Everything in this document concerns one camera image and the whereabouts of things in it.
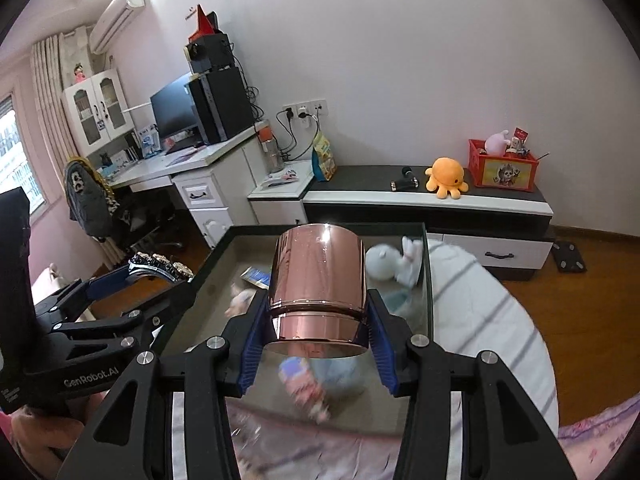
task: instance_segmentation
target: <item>cabinet handle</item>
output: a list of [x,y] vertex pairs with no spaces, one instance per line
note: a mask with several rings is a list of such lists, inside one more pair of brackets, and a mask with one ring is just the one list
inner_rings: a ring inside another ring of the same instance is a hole
[[489,251],[484,253],[484,256],[488,256],[490,258],[495,258],[496,260],[507,260],[508,258],[515,258],[516,255],[513,253],[509,253],[509,254],[494,254],[494,253],[490,253]]

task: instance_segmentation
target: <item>black speaker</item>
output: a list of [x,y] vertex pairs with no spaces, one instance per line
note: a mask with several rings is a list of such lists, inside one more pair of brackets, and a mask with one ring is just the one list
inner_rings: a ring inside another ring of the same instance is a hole
[[229,37],[226,34],[207,34],[188,44],[189,64],[193,73],[220,70],[235,66]]
[[198,74],[188,83],[205,144],[235,137],[254,124],[254,113],[237,67]]

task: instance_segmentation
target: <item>red box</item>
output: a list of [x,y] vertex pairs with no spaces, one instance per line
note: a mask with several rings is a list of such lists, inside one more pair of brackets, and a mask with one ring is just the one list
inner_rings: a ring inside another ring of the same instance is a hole
[[484,140],[469,139],[469,171],[478,187],[500,187],[533,191],[538,161],[527,154],[527,158],[481,155]]

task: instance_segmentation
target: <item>copper canister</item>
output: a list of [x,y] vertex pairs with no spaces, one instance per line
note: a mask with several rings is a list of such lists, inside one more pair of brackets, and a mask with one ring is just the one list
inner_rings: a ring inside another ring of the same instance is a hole
[[364,247],[357,235],[330,224],[307,224],[278,240],[269,302],[281,354],[347,357],[368,346]]

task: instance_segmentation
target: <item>drawer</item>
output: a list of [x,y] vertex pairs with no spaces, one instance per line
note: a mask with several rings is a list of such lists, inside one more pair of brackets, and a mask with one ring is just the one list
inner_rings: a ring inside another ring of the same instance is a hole
[[216,187],[213,176],[188,180],[174,178],[174,184],[188,209],[219,208],[227,205]]
[[306,224],[302,200],[251,200],[258,225]]
[[209,247],[215,247],[226,231],[234,224],[226,207],[218,209],[192,209],[191,216]]
[[542,268],[552,245],[552,242],[463,235],[444,235],[443,240],[473,254],[485,267],[514,269]]

